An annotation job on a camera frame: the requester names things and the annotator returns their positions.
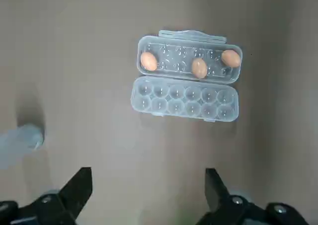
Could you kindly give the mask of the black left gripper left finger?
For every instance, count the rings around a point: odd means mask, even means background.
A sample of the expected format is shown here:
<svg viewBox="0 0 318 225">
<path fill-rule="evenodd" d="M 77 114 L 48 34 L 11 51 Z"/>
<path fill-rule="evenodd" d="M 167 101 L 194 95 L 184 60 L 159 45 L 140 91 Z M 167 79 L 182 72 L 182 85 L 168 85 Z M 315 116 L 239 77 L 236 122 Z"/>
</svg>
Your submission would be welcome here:
<svg viewBox="0 0 318 225">
<path fill-rule="evenodd" d="M 20 207 L 16 201 L 0 202 L 2 225 L 75 225 L 92 195 L 91 167 L 82 167 L 58 192 L 47 193 Z"/>
</svg>

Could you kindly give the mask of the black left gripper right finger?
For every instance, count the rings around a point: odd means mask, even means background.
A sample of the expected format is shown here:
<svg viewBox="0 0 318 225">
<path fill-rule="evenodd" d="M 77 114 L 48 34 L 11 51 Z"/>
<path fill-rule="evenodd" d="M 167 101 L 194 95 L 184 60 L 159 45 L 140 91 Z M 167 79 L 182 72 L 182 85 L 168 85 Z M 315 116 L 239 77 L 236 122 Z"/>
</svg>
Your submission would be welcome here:
<svg viewBox="0 0 318 225">
<path fill-rule="evenodd" d="M 245 197 L 230 194 L 214 168 L 205 170 L 205 197 L 209 211 L 198 221 L 200 225 L 307 225 L 308 222 L 292 206 L 269 203 L 261 208 Z"/>
</svg>

